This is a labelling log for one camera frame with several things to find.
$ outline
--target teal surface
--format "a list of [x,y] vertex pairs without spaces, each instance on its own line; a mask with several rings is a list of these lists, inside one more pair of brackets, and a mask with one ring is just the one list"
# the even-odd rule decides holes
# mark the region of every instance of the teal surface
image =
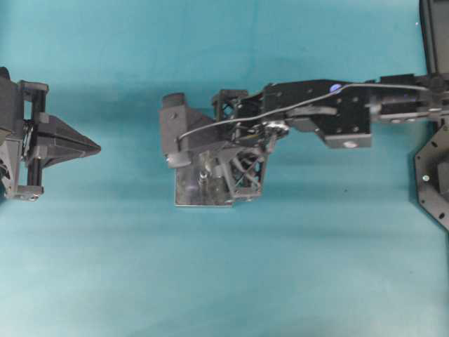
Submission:
[[424,74],[411,0],[1,1],[0,63],[101,144],[0,205],[0,336],[449,336],[447,234],[415,201],[426,124],[292,133],[264,196],[177,209],[156,111],[184,91]]

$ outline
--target mounting plate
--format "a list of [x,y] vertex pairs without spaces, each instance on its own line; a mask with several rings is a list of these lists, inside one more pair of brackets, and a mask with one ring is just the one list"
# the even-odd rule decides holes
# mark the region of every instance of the mounting plate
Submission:
[[176,169],[176,206],[232,206],[232,198],[222,178],[200,179],[199,157],[192,164]]
[[416,154],[415,172],[419,203],[449,230],[449,201],[440,193],[438,165],[449,155],[449,127],[443,126]]

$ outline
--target bolt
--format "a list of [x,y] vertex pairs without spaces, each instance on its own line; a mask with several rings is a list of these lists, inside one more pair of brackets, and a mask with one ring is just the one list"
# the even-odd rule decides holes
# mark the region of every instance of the bolt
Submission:
[[356,142],[349,140],[347,142],[344,142],[343,146],[347,149],[355,149],[356,147],[358,147],[358,144]]

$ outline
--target wire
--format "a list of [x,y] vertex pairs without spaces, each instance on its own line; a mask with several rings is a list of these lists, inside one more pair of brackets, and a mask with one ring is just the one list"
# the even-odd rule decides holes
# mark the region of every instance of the wire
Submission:
[[268,117],[271,116],[272,114],[278,114],[279,112],[285,112],[288,110],[293,110],[296,107],[301,107],[303,105],[308,105],[308,104],[312,104],[315,103],[319,100],[325,100],[326,98],[329,97],[333,97],[335,95],[338,95],[339,93],[341,93],[343,90],[348,89],[348,88],[395,88],[395,89],[406,89],[406,90],[414,90],[414,91],[429,91],[428,88],[425,88],[423,86],[407,86],[407,85],[402,85],[402,84],[376,84],[376,83],[351,83],[351,84],[345,84],[344,86],[342,86],[341,88],[332,91],[331,93],[327,93],[325,95],[316,97],[316,98],[312,98],[310,100],[304,100],[302,102],[296,103],[294,105],[289,105],[287,107],[281,107],[275,110],[270,110],[268,112],[265,112],[263,114],[259,114],[257,116],[254,117],[245,117],[245,118],[236,118],[236,119],[227,119],[225,121],[218,121],[216,123],[212,123],[212,124],[208,124],[205,126],[201,126],[199,128],[195,128],[193,130],[190,130],[186,133],[183,133],[181,136],[178,137],[178,141],[182,140],[183,138],[190,136],[193,133],[202,131],[202,130],[206,130],[207,128],[214,128],[216,126],[220,126],[220,125],[224,125],[224,124],[233,124],[233,123],[241,123],[244,121],[256,121],[258,119],[264,118],[264,117]]

